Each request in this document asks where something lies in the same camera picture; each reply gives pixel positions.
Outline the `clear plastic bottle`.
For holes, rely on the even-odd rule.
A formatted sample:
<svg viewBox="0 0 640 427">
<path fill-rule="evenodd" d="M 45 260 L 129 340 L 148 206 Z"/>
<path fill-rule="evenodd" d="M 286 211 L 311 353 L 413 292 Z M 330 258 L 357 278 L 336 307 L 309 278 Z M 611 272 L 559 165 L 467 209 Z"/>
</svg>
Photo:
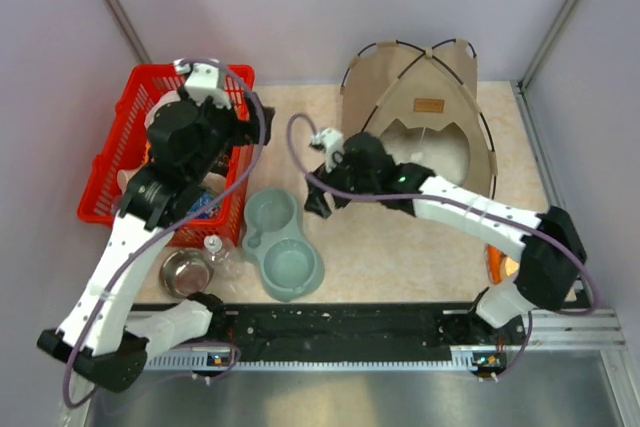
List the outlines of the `clear plastic bottle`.
<svg viewBox="0 0 640 427">
<path fill-rule="evenodd" d="M 203 241 L 203 255 L 216 274 L 226 280 L 241 276 L 241 257 L 236 246 L 227 237 L 209 235 Z"/>
</svg>

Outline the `white fluffy cushion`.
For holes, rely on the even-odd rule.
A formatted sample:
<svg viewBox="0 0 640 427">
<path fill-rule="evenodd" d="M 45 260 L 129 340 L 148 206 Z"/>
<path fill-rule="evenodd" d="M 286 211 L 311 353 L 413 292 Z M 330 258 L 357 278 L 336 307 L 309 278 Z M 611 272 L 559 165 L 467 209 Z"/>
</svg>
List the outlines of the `white fluffy cushion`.
<svg viewBox="0 0 640 427">
<path fill-rule="evenodd" d="M 397 163 L 412 162 L 411 154 L 417 149 L 423 128 L 426 129 L 422 144 L 423 159 L 417 164 L 434 170 L 450 182 L 462 185 L 469 169 L 470 150 L 466 136 L 455 124 L 435 131 L 426 127 L 407 128 L 400 121 L 394 121 L 380 135 L 380 140 Z"/>
</svg>

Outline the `steel bowl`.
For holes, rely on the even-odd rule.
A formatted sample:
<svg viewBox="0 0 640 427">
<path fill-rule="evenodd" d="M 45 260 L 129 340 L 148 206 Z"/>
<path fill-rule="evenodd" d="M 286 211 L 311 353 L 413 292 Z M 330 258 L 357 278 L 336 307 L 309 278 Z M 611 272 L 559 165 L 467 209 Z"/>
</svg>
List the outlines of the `steel bowl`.
<svg viewBox="0 0 640 427">
<path fill-rule="evenodd" d="M 171 253 L 159 271 L 163 290 L 173 298 L 185 299 L 202 292 L 213 278 L 213 269 L 201 250 L 182 248 Z"/>
</svg>

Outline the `red plastic basket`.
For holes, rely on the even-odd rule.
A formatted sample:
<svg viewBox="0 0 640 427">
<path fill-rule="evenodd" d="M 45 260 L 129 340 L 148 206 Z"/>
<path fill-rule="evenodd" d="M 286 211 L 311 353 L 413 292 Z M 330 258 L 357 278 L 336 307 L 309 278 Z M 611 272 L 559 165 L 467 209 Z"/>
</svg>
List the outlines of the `red plastic basket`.
<svg viewBox="0 0 640 427">
<path fill-rule="evenodd" d="M 165 93 L 177 89 L 184 78 L 172 64 L 140 64 L 133 68 L 120 99 L 115 119 L 104 147 L 92 163 L 92 170 L 77 208 L 77 216 L 87 223 L 110 227 L 111 207 L 121 189 L 117 174 L 139 167 L 146 159 L 146 114 Z M 180 227 L 169 242 L 171 247 L 199 247 L 205 237 L 216 234 L 238 243 L 243 224 L 247 182 L 243 182 L 221 202 L 218 215 L 194 219 Z"/>
</svg>

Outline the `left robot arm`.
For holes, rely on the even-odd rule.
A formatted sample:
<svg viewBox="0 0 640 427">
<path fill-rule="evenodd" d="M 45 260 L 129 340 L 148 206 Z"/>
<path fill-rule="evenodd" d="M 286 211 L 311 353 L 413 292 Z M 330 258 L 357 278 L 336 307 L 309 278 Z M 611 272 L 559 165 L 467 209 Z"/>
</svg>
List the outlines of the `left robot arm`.
<svg viewBox="0 0 640 427">
<path fill-rule="evenodd" d="M 226 334 L 227 321 L 216 313 L 221 302 L 210 294 L 191 294 L 137 324 L 127 318 L 155 257 L 201 197 L 215 162 L 230 146 L 269 142 L 274 108 L 252 91 L 244 99 L 246 120 L 212 97 L 201 103 L 183 97 L 155 111 L 146 130 L 149 160 L 127 184 L 96 270 L 67 318 L 37 341 L 66 363 L 67 376 L 119 393 L 148 360 L 191 339 L 212 344 Z"/>
</svg>

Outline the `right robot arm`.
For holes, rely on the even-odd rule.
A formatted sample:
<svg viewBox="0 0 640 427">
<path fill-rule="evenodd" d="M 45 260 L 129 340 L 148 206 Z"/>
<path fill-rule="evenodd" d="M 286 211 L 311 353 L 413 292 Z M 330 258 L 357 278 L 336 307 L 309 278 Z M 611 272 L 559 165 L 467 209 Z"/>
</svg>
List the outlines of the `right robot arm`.
<svg viewBox="0 0 640 427">
<path fill-rule="evenodd" d="M 570 214 L 535 212 L 458 186 L 416 163 L 397 163 L 382 142 L 333 128 L 312 135 L 325 160 L 308 174 L 304 208 L 322 218 L 352 201 L 377 202 L 413 218 L 438 221 L 476 237 L 516 261 L 518 270 L 480 294 L 466 327 L 476 341 L 498 336 L 512 318 L 535 309 L 558 312 L 586 252 Z"/>
</svg>

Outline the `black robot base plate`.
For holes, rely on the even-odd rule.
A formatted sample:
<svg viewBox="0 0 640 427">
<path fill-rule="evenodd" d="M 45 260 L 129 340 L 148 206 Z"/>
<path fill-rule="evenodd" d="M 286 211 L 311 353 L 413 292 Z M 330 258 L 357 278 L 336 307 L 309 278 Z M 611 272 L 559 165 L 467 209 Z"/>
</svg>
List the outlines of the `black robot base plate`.
<svg viewBox="0 0 640 427">
<path fill-rule="evenodd" d="M 495 329 L 463 303 L 225 304 L 201 341 L 230 342 L 252 361 L 448 360 L 453 347 L 519 346 L 523 321 Z"/>
</svg>

